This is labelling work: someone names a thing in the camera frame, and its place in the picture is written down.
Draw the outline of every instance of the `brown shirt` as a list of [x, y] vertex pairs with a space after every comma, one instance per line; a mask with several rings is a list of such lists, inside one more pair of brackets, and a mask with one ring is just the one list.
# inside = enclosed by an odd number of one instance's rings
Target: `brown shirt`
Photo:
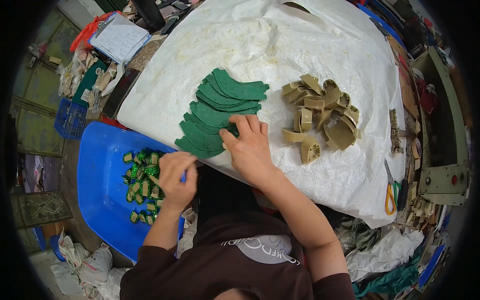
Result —
[[261, 299], [355, 299], [347, 273], [312, 284], [300, 244], [274, 217], [217, 216], [199, 228], [193, 244], [178, 260], [163, 248], [142, 246], [121, 280], [121, 300], [211, 300], [231, 288]]

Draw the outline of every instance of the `yellow scissors handle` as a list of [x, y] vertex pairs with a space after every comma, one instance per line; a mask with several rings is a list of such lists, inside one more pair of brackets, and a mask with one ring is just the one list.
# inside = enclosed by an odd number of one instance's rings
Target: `yellow scissors handle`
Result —
[[[388, 203], [392, 202], [393, 209], [390, 210], [388, 208]], [[391, 216], [395, 213], [396, 211], [396, 205], [395, 205], [395, 198], [393, 197], [392, 194], [392, 187], [390, 184], [387, 185], [387, 197], [385, 198], [385, 211], [387, 212], [387, 215]]]

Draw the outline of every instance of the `scissors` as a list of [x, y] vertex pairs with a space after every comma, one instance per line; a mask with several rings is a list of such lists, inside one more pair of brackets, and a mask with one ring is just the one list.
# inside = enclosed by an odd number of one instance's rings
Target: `scissors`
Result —
[[[400, 183], [393, 181], [392, 173], [390, 173], [390, 168], [388, 167], [388, 163], [386, 159], [385, 159], [385, 169], [387, 170], [387, 176], [388, 176], [387, 196], [385, 198], [385, 211], [387, 212], [387, 215], [391, 216], [395, 213], [396, 207], [398, 205], [397, 193], [398, 191], [400, 191], [401, 185]], [[388, 203], [390, 201], [392, 201], [392, 205], [393, 205], [392, 210], [388, 209]]]

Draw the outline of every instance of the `red plastic bag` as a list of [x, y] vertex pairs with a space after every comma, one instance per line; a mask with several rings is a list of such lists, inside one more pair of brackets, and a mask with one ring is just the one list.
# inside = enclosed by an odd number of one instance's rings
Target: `red plastic bag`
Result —
[[85, 47], [87, 49], [93, 48], [93, 46], [88, 43], [88, 39], [97, 30], [98, 22], [105, 21], [113, 13], [114, 12], [108, 12], [108, 13], [105, 13], [105, 14], [99, 16], [99, 17], [95, 17], [93, 22], [87, 24], [87, 26], [85, 26], [85, 28], [77, 35], [75, 40], [73, 40], [72, 44], [70, 45], [70, 52], [74, 52], [75, 49], [77, 49], [77, 47], [80, 45], [81, 42], [83, 42], [85, 44]]

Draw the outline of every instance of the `cluttered workbench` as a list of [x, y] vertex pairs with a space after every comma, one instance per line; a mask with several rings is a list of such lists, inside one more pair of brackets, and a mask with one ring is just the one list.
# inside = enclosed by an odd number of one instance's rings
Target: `cluttered workbench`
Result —
[[[355, 217], [349, 229], [337, 230], [352, 281], [394, 270], [413, 256], [412, 265], [429, 263], [434, 246], [445, 240], [439, 231], [449, 205], [463, 205], [468, 197], [466, 134], [451, 70], [434, 47], [412, 59], [395, 31], [361, 5], [297, 3], [177, 4], [165, 18], [171, 20], [168, 34], [149, 28], [145, 42], [126, 55], [120, 75], [121, 64], [107, 60], [97, 74], [97, 94], [80, 95], [89, 104], [87, 119], [130, 129], [90, 124], [78, 173], [79, 187], [90, 187], [79, 189], [83, 217], [122, 254], [136, 260], [161, 206], [161, 193], [152, 196], [158, 154], [188, 151], [245, 181], [217, 134], [226, 128], [238, 135], [227, 120], [240, 113], [268, 124], [272, 161], [300, 191]], [[132, 20], [136, 13], [129, 4], [122, 17]], [[97, 48], [94, 56], [105, 59]], [[92, 168], [103, 173], [95, 171], [90, 184]], [[94, 201], [98, 197], [104, 201]], [[99, 222], [103, 214], [136, 238], [125, 244]], [[139, 220], [145, 224], [132, 227]], [[359, 227], [378, 243], [352, 251], [342, 234]], [[414, 255], [424, 236], [427, 246]], [[396, 240], [408, 244], [399, 257], [392, 253]], [[362, 251], [379, 261], [364, 260]]]

